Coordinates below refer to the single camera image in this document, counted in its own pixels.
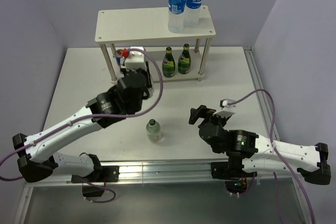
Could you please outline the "blue label water bottle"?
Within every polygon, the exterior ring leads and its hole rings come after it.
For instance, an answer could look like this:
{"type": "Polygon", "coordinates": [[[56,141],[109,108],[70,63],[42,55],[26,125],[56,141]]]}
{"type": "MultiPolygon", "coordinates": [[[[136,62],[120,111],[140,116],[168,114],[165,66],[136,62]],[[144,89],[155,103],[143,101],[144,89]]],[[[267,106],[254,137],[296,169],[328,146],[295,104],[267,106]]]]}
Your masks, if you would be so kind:
{"type": "Polygon", "coordinates": [[[181,33],[184,28],[185,0],[168,0],[168,29],[172,33],[181,33]]]}
{"type": "Polygon", "coordinates": [[[201,5],[202,0],[186,0],[184,27],[195,28],[198,26],[201,5]]]}

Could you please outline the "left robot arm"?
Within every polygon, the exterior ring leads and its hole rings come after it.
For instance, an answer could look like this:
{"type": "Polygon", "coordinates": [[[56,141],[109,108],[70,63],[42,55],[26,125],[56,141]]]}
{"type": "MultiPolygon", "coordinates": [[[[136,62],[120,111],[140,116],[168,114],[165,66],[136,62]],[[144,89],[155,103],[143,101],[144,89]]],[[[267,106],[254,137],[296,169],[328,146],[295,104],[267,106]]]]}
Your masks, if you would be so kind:
{"type": "Polygon", "coordinates": [[[152,96],[152,90],[148,62],[126,64],[123,77],[114,86],[88,101],[69,118],[34,135],[16,134],[13,146],[19,156],[17,164],[23,179],[35,183],[53,174],[66,174],[89,182],[98,181],[103,168],[97,155],[71,156],[60,153],[60,149],[88,134],[135,117],[142,102],[152,96]]]}

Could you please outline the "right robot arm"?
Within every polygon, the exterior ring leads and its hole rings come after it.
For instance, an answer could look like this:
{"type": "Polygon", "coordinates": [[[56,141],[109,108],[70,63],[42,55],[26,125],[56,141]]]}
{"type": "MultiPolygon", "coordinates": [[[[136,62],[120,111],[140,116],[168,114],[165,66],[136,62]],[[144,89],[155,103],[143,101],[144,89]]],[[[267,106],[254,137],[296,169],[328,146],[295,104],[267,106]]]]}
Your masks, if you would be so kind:
{"type": "Polygon", "coordinates": [[[233,114],[228,108],[217,111],[204,105],[190,110],[190,125],[202,119],[198,126],[200,138],[214,153],[228,157],[227,161],[211,163],[214,179],[230,180],[253,177],[258,172],[271,172],[301,175],[306,182],[315,185],[330,183],[327,144],[294,145],[271,141],[245,130],[226,130],[224,127],[233,114]]]}

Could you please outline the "clear glass bottle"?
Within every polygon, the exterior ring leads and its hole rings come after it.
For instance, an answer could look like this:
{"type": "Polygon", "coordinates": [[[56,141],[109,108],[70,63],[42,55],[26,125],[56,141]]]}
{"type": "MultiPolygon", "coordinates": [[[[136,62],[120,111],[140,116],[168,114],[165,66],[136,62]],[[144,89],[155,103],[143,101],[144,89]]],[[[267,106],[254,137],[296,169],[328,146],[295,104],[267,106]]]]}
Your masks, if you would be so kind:
{"type": "Polygon", "coordinates": [[[152,76],[150,73],[150,68],[149,68],[149,62],[146,61],[146,79],[147,79],[147,90],[148,90],[148,98],[152,98],[153,97],[153,93],[154,93],[154,87],[153,87],[153,81],[152,81],[152,76]]]}
{"type": "Polygon", "coordinates": [[[146,125],[146,133],[150,141],[157,142],[161,137],[161,126],[155,119],[150,119],[146,125]]]}

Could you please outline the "green glass bottle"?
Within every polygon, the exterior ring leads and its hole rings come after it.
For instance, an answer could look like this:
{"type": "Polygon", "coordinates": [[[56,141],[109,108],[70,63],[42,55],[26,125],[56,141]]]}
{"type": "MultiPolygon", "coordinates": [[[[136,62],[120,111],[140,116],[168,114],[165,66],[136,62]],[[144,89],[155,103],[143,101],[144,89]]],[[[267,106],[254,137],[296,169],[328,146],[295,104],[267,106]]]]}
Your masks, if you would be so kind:
{"type": "Polygon", "coordinates": [[[171,47],[166,47],[165,56],[162,61],[162,73],[166,78],[171,78],[175,74],[175,61],[171,47]]]}
{"type": "Polygon", "coordinates": [[[183,45],[183,51],[178,59],[178,71],[180,74],[187,74],[191,68],[191,56],[189,52],[189,44],[183,45]]]}

